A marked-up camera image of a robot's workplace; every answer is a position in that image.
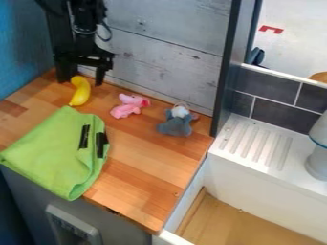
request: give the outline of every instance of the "plush toy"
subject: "plush toy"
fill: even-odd
[[[140,114],[140,108],[150,106],[150,100],[141,96],[119,94],[119,98],[122,105],[116,106],[110,111],[110,114],[116,119],[127,118],[132,113]]]
[[[175,105],[174,108],[165,111],[166,122],[157,125],[157,131],[172,136],[190,136],[192,128],[189,123],[197,120],[197,114],[191,114],[182,105]]]

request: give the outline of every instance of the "blue wall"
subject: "blue wall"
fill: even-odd
[[[43,11],[33,0],[0,0],[0,100],[52,66]],[[0,244],[31,243],[29,232],[0,172]]]
[[[0,100],[52,66],[43,11],[33,0],[1,0]]]

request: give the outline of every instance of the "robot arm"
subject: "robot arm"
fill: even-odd
[[[95,35],[105,42],[112,37],[104,22],[107,9],[103,0],[35,1],[47,13],[59,82],[70,80],[81,64],[97,68],[96,85],[101,85],[105,73],[113,69],[115,56],[95,43]],[[108,31],[107,37],[98,35],[97,25]]]

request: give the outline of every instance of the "yellow toy banana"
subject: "yellow toy banana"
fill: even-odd
[[[75,91],[70,106],[78,106],[85,103],[91,94],[91,85],[84,77],[75,76],[72,78],[71,83],[77,88]]]

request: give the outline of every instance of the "pink stuffed toy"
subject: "pink stuffed toy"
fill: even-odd
[[[127,118],[131,113],[140,114],[140,108],[150,106],[150,100],[141,96],[119,94],[119,98],[122,105],[116,106],[110,112],[116,119]]]

